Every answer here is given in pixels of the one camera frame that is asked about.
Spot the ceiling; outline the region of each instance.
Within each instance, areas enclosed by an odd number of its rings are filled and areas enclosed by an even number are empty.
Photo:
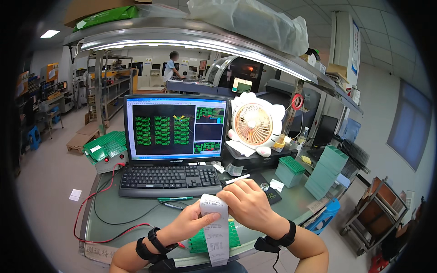
[[[188,0],[153,0],[189,13]],[[331,12],[348,11],[361,33],[361,62],[388,70],[427,93],[430,88],[425,68],[414,42],[396,12],[385,0],[258,0],[291,19],[302,16],[307,23],[312,48],[329,54]],[[72,29],[63,25],[71,0],[59,0],[45,20],[38,25],[34,50],[56,48]],[[48,29],[60,30],[53,38],[39,38]]]

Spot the floor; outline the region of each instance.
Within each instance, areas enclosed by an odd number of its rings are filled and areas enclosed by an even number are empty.
[[[66,143],[84,126],[86,112],[87,109],[83,108],[63,116],[64,128],[60,123],[55,124],[53,139],[48,133],[43,134],[39,149],[27,152],[23,158],[21,174],[16,180],[19,200],[33,235],[52,265],[63,273],[108,272],[107,267],[79,255],[79,243],[72,235],[77,211],[84,196],[88,196],[96,176],[95,168],[84,156],[67,152],[66,148]],[[110,120],[107,130],[124,130],[122,111]],[[69,199],[73,189],[82,190],[79,201]],[[368,271],[370,257],[356,257],[356,248],[338,233],[339,226],[364,189],[359,183],[352,184],[340,200],[342,209],[320,236],[329,250],[329,272],[350,272],[351,268],[357,273]],[[239,262],[250,273],[268,273],[274,272],[272,265],[275,259],[272,253],[258,252]],[[298,259],[284,249],[275,268],[278,273],[294,272],[297,264]]]

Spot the hand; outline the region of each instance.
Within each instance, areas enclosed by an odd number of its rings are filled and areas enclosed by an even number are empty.
[[[187,206],[170,225],[156,232],[162,245],[171,245],[196,235],[199,230],[220,218],[219,213],[200,214],[200,200]]]
[[[216,195],[228,204],[229,214],[250,229],[275,240],[290,231],[288,220],[271,209],[267,195],[252,179],[238,180]]]

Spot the red tape roll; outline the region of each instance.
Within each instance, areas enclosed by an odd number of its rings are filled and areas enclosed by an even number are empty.
[[[291,101],[291,107],[294,110],[299,110],[302,107],[302,105],[303,105],[303,97],[302,97],[302,95],[301,94],[296,94],[293,97],[293,100]]]

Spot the green bag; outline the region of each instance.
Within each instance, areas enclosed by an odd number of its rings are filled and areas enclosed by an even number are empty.
[[[89,28],[97,24],[138,17],[138,8],[135,6],[117,7],[91,15],[76,23],[73,32]]]

